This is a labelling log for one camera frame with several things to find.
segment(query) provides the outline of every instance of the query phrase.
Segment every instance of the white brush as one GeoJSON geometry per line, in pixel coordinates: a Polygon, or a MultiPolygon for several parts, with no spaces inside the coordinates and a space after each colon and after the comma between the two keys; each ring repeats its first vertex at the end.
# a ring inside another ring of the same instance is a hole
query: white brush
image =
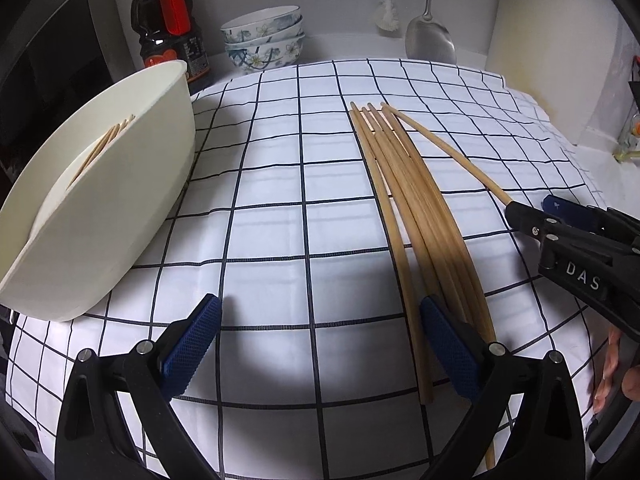
{"type": "Polygon", "coordinates": [[[380,4],[373,14],[373,22],[378,28],[393,32],[400,27],[398,11],[393,0],[380,0],[380,4]]]}

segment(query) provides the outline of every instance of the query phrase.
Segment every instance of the blue floral bowl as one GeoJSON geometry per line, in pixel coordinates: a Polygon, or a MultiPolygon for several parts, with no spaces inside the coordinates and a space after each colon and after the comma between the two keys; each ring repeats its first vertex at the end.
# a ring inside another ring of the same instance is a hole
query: blue floral bowl
{"type": "Polygon", "coordinates": [[[304,39],[305,35],[300,34],[290,40],[227,50],[226,53],[234,65],[245,72],[261,72],[295,63],[302,52],[304,39]]]}
{"type": "Polygon", "coordinates": [[[238,50],[240,48],[248,48],[250,46],[258,46],[265,43],[277,43],[279,41],[290,40],[296,38],[300,34],[304,34],[303,22],[305,20],[300,18],[297,23],[287,27],[280,32],[265,36],[264,38],[255,38],[254,40],[243,41],[242,43],[225,43],[225,50],[238,50]]]}
{"type": "Polygon", "coordinates": [[[271,7],[226,22],[220,30],[225,43],[244,43],[289,28],[299,22],[301,16],[299,6],[271,7]]]}

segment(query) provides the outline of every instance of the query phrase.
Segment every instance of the white checkered tablecloth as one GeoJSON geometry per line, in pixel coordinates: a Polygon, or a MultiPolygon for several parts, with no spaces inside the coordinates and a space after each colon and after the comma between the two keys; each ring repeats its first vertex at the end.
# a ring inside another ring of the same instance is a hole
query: white checkered tablecloth
{"type": "MultiPolygon", "coordinates": [[[[222,332],[171,404],[216,471],[242,480],[420,477],[468,405],[439,369],[434,403],[418,402],[394,263],[346,112],[352,100],[386,100],[523,203],[540,207],[553,193],[604,206],[542,109],[494,74],[371,59],[213,86],[193,103],[188,188],[136,265],[71,322],[18,319],[6,398],[37,426],[50,459],[78,351],[127,352],[213,292],[223,298],[222,332]]],[[[538,275],[537,242],[508,228],[501,203],[410,135],[465,237],[498,339],[524,356],[561,351],[587,423],[607,323],[538,275]]],[[[162,472],[130,397],[120,398],[142,458],[162,472]]],[[[519,402],[511,399],[498,454],[519,402]]]]}

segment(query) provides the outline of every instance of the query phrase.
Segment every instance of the metal spatula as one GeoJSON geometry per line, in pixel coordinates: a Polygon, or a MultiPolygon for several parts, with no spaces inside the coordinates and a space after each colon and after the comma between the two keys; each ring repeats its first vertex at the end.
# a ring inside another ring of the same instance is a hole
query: metal spatula
{"type": "Polygon", "coordinates": [[[424,14],[412,19],[406,28],[404,48],[409,59],[456,64],[456,49],[449,31],[433,19],[431,0],[424,14]]]}

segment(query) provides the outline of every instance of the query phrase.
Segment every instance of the plastic bottle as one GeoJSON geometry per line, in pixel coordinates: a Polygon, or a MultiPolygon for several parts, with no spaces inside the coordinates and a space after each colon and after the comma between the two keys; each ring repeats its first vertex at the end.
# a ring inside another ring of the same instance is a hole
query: plastic bottle
{"type": "Polygon", "coordinates": [[[140,35],[145,66],[171,59],[187,62],[190,93],[210,84],[210,69],[202,32],[193,19],[193,0],[133,0],[131,27],[140,35]]]}

